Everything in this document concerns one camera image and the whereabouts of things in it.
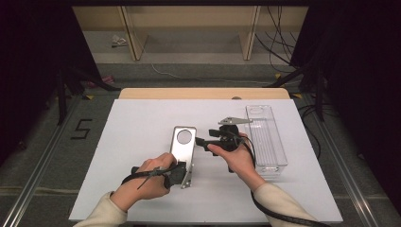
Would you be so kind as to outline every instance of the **silver bracket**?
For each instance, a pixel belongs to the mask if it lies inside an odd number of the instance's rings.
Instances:
[[[197,129],[194,127],[177,126],[174,128],[171,141],[170,153],[177,161],[186,162],[186,173],[181,183],[181,189],[191,186],[192,180],[192,157],[194,154],[195,136]]]
[[[246,123],[252,123],[253,121],[251,119],[242,119],[242,118],[236,118],[236,117],[226,117],[218,122],[219,125],[239,125],[239,124],[246,124]]]

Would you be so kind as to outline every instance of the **clear plastic tray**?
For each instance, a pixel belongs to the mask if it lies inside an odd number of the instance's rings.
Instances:
[[[253,143],[256,171],[265,179],[280,176],[288,161],[271,106],[247,106],[246,118],[253,121],[245,130]]]

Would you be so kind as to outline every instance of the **person's right hand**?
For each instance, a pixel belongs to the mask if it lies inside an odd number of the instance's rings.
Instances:
[[[256,172],[253,166],[251,154],[244,145],[240,145],[236,150],[227,151],[223,148],[209,144],[207,146],[210,151],[222,157],[228,167],[235,172],[238,177],[254,192],[260,185],[266,181]]]

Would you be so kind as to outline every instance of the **person's left hand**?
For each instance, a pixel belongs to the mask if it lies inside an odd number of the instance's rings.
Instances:
[[[155,167],[169,168],[175,165],[177,160],[171,153],[164,153],[155,159],[147,159],[137,172],[152,171]],[[164,176],[154,176],[148,179],[139,189],[146,177],[132,179],[122,184],[110,197],[112,202],[120,209],[127,212],[134,203],[140,200],[150,200],[162,197],[169,193],[164,186]]]

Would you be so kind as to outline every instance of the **white sleeve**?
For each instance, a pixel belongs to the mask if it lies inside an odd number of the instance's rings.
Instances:
[[[104,195],[92,214],[86,219],[74,225],[74,227],[116,227],[127,221],[127,213],[118,208],[111,200],[112,192]]]
[[[281,189],[277,185],[274,185],[272,183],[264,183],[259,186],[253,194],[254,198],[261,205],[275,213],[295,218],[316,220],[311,215],[309,215],[307,211],[295,199],[293,199],[287,192],[283,191],[283,189]],[[266,217],[273,227],[301,226],[269,216]]]

